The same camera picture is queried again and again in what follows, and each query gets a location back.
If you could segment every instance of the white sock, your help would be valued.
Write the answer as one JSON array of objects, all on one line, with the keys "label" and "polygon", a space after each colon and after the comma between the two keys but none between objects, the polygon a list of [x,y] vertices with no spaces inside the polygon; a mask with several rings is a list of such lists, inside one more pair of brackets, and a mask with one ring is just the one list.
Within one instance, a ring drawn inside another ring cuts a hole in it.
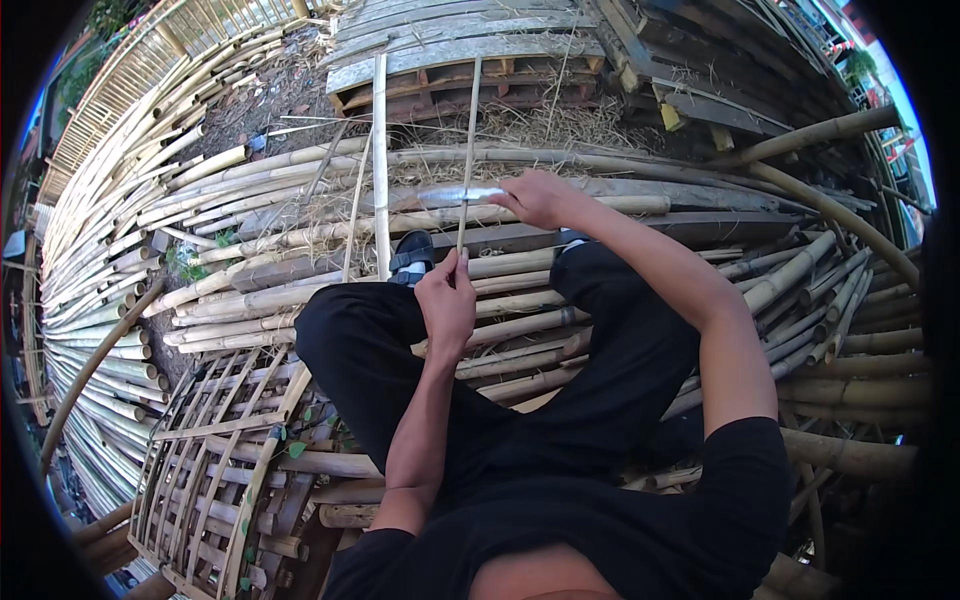
[{"label": "white sock", "polygon": [[[560,231],[570,231],[570,228],[560,228]],[[581,244],[586,244],[586,242],[587,240],[573,240],[572,242],[564,246],[564,249],[560,251],[560,254],[563,254],[564,252],[570,250],[571,248],[580,246]]]},{"label": "white sock", "polygon": [[[409,267],[400,267],[398,273],[406,271],[407,273],[426,273],[426,263],[422,260],[411,263]],[[413,287],[416,283],[407,283],[407,287]]]}]

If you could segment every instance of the left hand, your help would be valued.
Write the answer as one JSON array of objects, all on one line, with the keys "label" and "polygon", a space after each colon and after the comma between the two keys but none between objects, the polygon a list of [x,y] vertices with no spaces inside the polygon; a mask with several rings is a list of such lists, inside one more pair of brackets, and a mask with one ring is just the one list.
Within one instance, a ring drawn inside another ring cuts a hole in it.
[{"label": "left hand", "polygon": [[451,248],[433,271],[414,287],[426,324],[428,351],[459,360],[476,321],[476,292],[467,273],[468,255]]}]

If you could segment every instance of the wooden pallet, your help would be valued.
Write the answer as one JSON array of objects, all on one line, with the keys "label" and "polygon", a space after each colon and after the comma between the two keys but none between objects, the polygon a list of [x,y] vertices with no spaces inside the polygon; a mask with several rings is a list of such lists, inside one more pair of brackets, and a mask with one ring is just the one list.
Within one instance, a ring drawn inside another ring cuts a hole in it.
[{"label": "wooden pallet", "polygon": [[444,116],[461,109],[454,90],[470,89],[474,58],[482,56],[485,97],[535,106],[533,90],[564,72],[582,104],[605,62],[595,27],[569,0],[363,3],[345,12],[337,47],[323,61],[330,66],[326,93],[338,115],[370,112],[373,60],[385,54],[390,119]]}]

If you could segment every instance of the knee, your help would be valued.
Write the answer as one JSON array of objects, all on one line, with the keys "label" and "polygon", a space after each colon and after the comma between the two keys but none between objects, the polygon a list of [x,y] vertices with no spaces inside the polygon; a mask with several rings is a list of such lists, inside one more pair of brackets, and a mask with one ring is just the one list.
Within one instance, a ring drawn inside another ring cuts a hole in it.
[{"label": "knee", "polygon": [[319,290],[294,320],[297,354],[316,353],[318,347],[335,347],[349,331],[349,314],[356,298],[342,285]]}]

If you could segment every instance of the person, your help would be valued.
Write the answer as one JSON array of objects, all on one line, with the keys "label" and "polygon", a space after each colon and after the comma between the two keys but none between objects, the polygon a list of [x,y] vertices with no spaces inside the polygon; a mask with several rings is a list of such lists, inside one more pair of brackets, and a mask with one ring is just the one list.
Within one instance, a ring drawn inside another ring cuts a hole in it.
[{"label": "person", "polygon": [[[776,389],[743,297],[694,252],[553,174],[501,187],[490,202],[579,238],[550,285],[590,314],[589,362],[528,414],[457,380],[475,293],[455,250],[432,270],[410,269],[424,252],[395,263],[416,273],[412,289],[318,292],[296,322],[298,355],[386,479],[323,598],[750,598],[790,493]],[[410,346],[424,338],[421,360]],[[698,351],[695,492],[618,488]]]}]

